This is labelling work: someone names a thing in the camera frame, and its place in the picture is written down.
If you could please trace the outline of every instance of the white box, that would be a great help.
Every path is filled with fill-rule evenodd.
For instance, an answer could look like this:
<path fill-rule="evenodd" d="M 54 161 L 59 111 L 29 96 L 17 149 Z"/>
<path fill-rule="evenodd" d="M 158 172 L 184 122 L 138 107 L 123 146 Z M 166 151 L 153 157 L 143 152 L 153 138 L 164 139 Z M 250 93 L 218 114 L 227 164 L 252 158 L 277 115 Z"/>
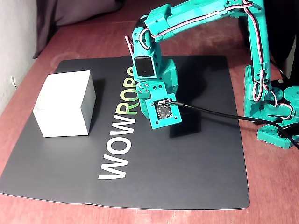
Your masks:
<path fill-rule="evenodd" d="M 88 135 L 95 99 L 90 71 L 48 75 L 33 109 L 43 136 Z"/>

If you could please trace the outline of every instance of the robotic arm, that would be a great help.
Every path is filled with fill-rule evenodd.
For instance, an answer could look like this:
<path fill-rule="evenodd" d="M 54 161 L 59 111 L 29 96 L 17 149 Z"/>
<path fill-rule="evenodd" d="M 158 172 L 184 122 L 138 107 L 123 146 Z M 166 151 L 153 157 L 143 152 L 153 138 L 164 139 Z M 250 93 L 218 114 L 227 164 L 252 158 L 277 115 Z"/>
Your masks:
<path fill-rule="evenodd" d="M 189 0 L 175 7 L 163 5 L 143 16 L 132 39 L 126 36 L 141 111 L 153 129 L 182 121 L 176 101 L 177 70 L 173 60 L 164 60 L 159 42 L 177 33 L 227 16 L 247 16 L 253 65 L 245 69 L 244 112 L 246 117 L 280 122 L 299 121 L 299 88 L 284 92 L 271 87 L 270 54 L 263 0 Z M 292 146 L 275 127 L 267 125 L 258 138 L 283 148 Z"/>

